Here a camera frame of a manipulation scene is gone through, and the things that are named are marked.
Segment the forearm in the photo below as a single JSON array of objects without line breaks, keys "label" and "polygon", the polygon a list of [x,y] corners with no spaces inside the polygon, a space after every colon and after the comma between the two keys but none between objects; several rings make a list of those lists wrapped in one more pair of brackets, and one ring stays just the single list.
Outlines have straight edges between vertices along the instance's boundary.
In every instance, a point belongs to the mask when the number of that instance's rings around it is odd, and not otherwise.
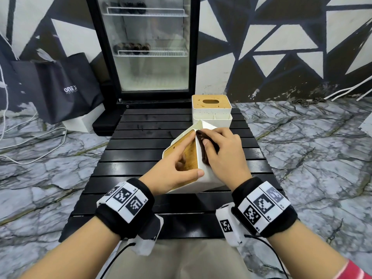
[{"label": "forearm", "polygon": [[347,259],[300,221],[268,238],[294,279],[332,279]]},{"label": "forearm", "polygon": [[93,217],[19,279],[94,279],[119,241]]}]

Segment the fingernail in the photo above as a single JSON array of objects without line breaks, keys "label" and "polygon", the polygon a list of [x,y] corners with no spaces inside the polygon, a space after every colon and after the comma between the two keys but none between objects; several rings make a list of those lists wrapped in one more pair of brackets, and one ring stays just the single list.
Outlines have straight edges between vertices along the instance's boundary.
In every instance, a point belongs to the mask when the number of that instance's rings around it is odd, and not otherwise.
[{"label": "fingernail", "polygon": [[198,178],[204,176],[204,171],[203,170],[198,170]]}]

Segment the fridge shelf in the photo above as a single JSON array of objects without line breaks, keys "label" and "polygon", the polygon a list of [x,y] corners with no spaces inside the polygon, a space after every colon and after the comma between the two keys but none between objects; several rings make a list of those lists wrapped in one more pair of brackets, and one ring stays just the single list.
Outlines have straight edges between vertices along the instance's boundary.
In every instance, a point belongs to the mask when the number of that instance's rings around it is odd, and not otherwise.
[{"label": "fridge shelf", "polygon": [[[138,13],[138,10],[146,10],[144,14]],[[127,16],[127,17],[188,17],[184,9],[162,9],[162,8],[126,8],[126,7],[106,7],[103,15]]]},{"label": "fridge shelf", "polygon": [[139,51],[119,50],[118,54],[114,54],[116,57],[187,57],[188,51],[186,48],[159,48],[156,47],[148,51],[147,55],[140,53],[134,55],[133,52],[138,53]]}]

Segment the left hand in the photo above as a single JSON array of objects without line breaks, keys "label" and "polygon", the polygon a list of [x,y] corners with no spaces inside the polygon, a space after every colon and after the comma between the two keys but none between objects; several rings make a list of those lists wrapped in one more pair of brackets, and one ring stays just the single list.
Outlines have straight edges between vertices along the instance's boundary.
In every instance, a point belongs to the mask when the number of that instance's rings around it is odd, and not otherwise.
[{"label": "left hand", "polygon": [[177,170],[180,167],[180,162],[184,162],[184,150],[194,139],[195,133],[182,141],[170,155],[161,159],[152,169],[139,178],[154,196],[168,193],[177,184],[198,179],[204,175],[202,169]]}]

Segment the black and white wall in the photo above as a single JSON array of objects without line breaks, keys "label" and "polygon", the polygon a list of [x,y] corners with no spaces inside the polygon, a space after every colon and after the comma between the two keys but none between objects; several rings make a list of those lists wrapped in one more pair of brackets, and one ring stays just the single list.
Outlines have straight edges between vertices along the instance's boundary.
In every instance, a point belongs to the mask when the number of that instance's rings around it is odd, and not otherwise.
[{"label": "black and white wall", "polygon": [[371,29],[372,0],[201,0],[196,92],[323,97],[372,75]]},{"label": "black and white wall", "polygon": [[[371,20],[372,0],[201,0],[196,93],[260,102],[352,86],[372,74]],[[109,79],[85,0],[0,0],[0,32],[23,60],[85,52]]]}]

